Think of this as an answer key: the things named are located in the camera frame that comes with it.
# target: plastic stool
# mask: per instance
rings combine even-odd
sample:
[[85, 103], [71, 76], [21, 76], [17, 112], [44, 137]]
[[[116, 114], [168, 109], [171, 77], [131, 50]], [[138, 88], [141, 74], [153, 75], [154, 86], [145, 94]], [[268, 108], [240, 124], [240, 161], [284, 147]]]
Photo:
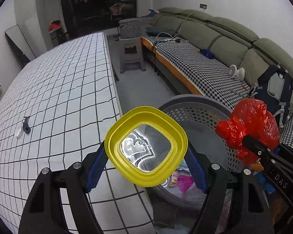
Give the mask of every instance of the plastic stool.
[[121, 74], [124, 73], [124, 64], [134, 62], [140, 62], [142, 71], [146, 70], [140, 37], [134, 39], [119, 39], [119, 60], [121, 64]]

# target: silver bolt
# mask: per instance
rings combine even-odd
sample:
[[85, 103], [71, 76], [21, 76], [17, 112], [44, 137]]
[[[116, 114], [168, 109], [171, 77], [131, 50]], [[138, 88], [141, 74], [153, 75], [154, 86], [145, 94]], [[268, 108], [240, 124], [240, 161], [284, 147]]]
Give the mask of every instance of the silver bolt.
[[220, 169], [220, 166], [219, 166], [218, 164], [216, 164], [216, 163], [213, 163], [213, 164], [212, 164], [212, 168], [213, 168], [214, 170], [219, 170], [219, 169]]
[[81, 167], [81, 162], [76, 162], [73, 164], [74, 169], [79, 169]]
[[251, 171], [249, 169], [244, 169], [243, 172], [245, 173], [245, 175], [250, 175]]
[[41, 173], [42, 174], [47, 174], [49, 172], [49, 168], [43, 168], [42, 170], [41, 170]]

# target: wall outlet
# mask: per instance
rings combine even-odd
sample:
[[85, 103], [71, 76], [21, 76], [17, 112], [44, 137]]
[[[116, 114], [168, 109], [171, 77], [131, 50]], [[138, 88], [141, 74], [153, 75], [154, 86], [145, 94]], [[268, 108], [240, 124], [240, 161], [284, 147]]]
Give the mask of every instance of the wall outlet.
[[205, 9], [205, 10], [207, 10], [207, 4], [202, 4], [202, 3], [200, 3], [200, 8], [201, 8], [201, 9]]

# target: backpack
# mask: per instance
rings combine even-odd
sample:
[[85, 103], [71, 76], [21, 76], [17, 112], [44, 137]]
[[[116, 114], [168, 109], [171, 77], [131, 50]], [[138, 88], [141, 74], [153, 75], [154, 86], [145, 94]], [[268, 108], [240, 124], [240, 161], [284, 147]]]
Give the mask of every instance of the backpack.
[[279, 128], [284, 127], [289, 115], [292, 81], [292, 77], [281, 64], [269, 66], [249, 91], [249, 95], [255, 94], [255, 99], [264, 101]]

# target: pink package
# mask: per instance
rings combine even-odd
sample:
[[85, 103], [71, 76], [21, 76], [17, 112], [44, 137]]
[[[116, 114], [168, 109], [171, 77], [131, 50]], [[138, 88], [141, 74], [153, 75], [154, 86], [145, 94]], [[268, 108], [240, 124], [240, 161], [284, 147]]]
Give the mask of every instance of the pink package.
[[189, 189], [189, 187], [193, 184], [193, 182], [194, 182], [194, 179], [191, 176], [179, 175], [177, 186], [180, 192], [185, 193]]

